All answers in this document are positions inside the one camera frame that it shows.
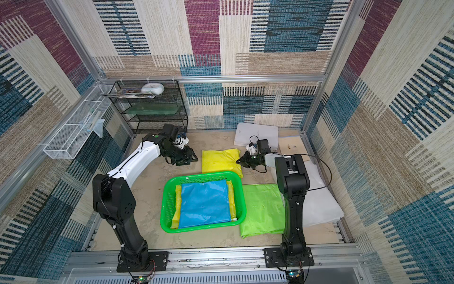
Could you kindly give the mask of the white flat box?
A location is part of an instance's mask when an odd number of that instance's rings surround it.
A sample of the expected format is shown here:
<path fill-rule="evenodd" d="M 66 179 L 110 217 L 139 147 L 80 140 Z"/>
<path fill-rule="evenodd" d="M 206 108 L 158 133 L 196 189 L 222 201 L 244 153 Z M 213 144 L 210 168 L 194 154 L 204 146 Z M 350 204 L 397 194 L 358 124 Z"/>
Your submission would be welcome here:
<path fill-rule="evenodd" d="M 251 143 L 250 139 L 253 142 L 267 139 L 269 147 L 275 151 L 279 147 L 279 128 L 261 124 L 238 123 L 234 145 L 246 147 Z"/>

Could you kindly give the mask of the white round object on shelf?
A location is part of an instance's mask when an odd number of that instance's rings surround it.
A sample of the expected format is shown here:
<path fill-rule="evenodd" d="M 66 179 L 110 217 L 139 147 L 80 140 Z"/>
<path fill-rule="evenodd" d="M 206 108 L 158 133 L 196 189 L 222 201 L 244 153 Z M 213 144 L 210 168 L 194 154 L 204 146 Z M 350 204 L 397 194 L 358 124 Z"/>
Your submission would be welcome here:
<path fill-rule="evenodd" d="M 141 88 L 141 92 L 146 95 L 161 95 L 165 87 L 160 83 L 147 83 Z"/>

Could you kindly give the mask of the magazines on shelf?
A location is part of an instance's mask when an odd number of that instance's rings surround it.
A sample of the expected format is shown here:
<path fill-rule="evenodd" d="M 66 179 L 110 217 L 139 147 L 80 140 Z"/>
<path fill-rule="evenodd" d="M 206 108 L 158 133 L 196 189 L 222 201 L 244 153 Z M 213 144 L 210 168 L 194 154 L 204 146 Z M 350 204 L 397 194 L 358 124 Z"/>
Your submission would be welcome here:
<path fill-rule="evenodd" d="M 142 92 L 140 89 L 121 89 L 118 92 L 106 93 L 102 96 L 108 98 L 152 99 L 159 95 L 160 93 L 156 94 L 153 92 Z"/>

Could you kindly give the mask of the small yellow raincoat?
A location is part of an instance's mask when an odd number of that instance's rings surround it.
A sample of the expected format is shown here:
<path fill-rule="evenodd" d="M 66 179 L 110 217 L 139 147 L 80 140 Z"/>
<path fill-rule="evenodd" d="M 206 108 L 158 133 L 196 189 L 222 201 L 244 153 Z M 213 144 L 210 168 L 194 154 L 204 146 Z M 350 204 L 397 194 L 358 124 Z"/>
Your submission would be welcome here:
<path fill-rule="evenodd" d="M 240 178 L 243 178 L 241 165 L 236 162 L 239 159 L 239 149 L 228 149 L 224 151 L 203 150 L 202 173 L 231 171 L 236 173 Z"/>

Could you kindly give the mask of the white folded raincoat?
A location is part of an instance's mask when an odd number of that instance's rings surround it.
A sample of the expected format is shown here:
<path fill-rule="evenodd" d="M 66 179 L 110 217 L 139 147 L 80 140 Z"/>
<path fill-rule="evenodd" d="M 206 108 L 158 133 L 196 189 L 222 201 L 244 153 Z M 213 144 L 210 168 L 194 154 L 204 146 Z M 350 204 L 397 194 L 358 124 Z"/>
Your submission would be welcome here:
<path fill-rule="evenodd" d="M 311 227 L 324 223 L 339 221 L 344 217 L 344 212 L 325 187 L 320 177 L 318 167 L 311 161 L 305 162 L 305 167 L 310 179 L 310 189 L 303 205 L 303 226 Z"/>

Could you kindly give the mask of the beige paper booklet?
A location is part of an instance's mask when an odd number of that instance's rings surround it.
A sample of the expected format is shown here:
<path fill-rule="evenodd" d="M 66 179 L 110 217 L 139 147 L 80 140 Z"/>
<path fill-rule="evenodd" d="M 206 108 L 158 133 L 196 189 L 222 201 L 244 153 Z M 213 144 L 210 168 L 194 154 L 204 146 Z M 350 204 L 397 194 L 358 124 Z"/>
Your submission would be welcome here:
<path fill-rule="evenodd" d="M 307 150 L 300 136 L 279 137 L 279 151 L 284 155 L 307 154 Z"/>

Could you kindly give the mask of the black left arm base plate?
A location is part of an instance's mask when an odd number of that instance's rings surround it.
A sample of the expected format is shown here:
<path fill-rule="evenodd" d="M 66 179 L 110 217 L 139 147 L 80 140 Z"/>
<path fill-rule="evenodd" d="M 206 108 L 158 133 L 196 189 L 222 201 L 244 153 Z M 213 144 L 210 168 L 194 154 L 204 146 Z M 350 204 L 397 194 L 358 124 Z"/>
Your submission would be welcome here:
<path fill-rule="evenodd" d="M 126 272 L 164 272 L 167 267 L 169 252 L 148 252 L 139 255 L 127 254 L 124 250 L 118 255 L 118 273 Z"/>

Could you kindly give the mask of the blue raincoat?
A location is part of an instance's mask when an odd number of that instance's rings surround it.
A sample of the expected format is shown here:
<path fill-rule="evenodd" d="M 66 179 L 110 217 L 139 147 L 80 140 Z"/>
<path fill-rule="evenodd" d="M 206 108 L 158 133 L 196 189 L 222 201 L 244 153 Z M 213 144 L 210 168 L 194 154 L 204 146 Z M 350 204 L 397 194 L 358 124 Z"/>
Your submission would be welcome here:
<path fill-rule="evenodd" d="M 232 221 L 227 181 L 182 185 L 179 228 Z"/>

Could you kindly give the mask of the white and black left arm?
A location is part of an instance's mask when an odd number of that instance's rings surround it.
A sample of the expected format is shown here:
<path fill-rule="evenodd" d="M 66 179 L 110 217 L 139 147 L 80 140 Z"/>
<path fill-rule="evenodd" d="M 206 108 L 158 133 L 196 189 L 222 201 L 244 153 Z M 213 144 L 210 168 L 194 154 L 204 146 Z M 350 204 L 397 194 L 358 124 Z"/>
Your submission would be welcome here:
<path fill-rule="evenodd" d="M 121 245 L 119 262 L 132 271 L 148 268 L 151 257 L 134 219 L 136 200 L 131 187 L 145 168 L 159 157 L 176 166 L 197 162 L 198 157 L 188 143 L 186 134 L 178 127 L 165 124 L 159 133 L 145 136 L 116 168 L 93 178 L 93 209 L 112 227 Z"/>

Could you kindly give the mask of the large yellow raincoat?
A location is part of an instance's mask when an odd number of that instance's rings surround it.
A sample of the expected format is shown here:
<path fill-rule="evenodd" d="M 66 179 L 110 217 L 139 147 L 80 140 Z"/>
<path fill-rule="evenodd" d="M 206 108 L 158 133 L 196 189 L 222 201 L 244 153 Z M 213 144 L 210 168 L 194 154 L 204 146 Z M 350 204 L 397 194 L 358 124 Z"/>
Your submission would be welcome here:
<path fill-rule="evenodd" d="M 175 213 L 170 226 L 172 230 L 238 220 L 231 181 L 177 185 L 175 194 Z"/>

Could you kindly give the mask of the green perforated plastic basket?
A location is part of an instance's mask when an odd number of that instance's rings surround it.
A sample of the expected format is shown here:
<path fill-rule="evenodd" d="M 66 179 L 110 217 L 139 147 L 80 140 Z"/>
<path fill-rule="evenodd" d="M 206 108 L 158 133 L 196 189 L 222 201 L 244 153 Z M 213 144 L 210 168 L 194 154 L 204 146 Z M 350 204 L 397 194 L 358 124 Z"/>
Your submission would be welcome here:
<path fill-rule="evenodd" d="M 207 183 L 215 181 L 226 181 L 232 183 L 236 220 L 230 222 L 220 222 L 216 224 L 191 226 L 188 228 L 172 228 L 171 227 L 172 219 L 177 211 L 177 191 L 176 191 L 177 187 L 187 183 Z M 246 214 L 247 207 L 245 204 L 243 186 L 241 178 L 236 173 L 231 171 L 225 171 L 188 176 L 178 176 L 170 179 L 164 186 L 160 225 L 165 232 L 170 234 L 186 233 L 196 230 L 207 230 L 219 227 L 238 226 L 245 220 Z"/>

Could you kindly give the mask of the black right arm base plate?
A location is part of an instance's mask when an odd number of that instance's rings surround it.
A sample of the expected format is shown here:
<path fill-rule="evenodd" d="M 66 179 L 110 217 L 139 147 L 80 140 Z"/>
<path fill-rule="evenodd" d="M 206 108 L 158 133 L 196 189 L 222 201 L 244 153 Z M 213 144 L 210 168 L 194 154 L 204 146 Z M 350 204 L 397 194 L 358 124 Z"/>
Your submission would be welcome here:
<path fill-rule="evenodd" d="M 281 248 L 266 247 L 263 249 L 266 267 L 290 268 L 314 266 L 313 254 L 310 247 L 305 247 L 302 254 L 285 256 Z"/>

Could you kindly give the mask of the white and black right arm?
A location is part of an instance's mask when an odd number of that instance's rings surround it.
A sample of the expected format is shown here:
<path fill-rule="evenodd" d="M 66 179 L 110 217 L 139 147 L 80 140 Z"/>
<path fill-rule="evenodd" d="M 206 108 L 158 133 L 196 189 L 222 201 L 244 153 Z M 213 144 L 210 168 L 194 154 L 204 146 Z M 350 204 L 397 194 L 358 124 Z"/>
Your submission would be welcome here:
<path fill-rule="evenodd" d="M 280 252 L 269 256 L 272 265 L 313 266 L 312 252 L 307 247 L 303 232 L 303 204 L 310 188 L 309 174 L 303 160 L 304 153 L 281 155 L 273 153 L 267 139 L 249 142 L 246 153 L 236 163 L 256 169 L 262 165 L 274 169 L 276 182 L 284 198 L 285 226 Z"/>

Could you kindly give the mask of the lime green folded raincoat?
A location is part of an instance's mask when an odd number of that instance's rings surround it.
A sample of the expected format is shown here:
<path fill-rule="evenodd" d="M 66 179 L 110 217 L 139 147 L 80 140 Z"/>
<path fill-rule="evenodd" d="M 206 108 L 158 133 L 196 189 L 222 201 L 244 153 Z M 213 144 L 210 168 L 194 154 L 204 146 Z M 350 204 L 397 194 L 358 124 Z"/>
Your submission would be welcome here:
<path fill-rule="evenodd" d="M 286 219 L 282 196 L 276 184 L 243 186 L 247 214 L 240 224 L 241 237 L 283 234 Z"/>

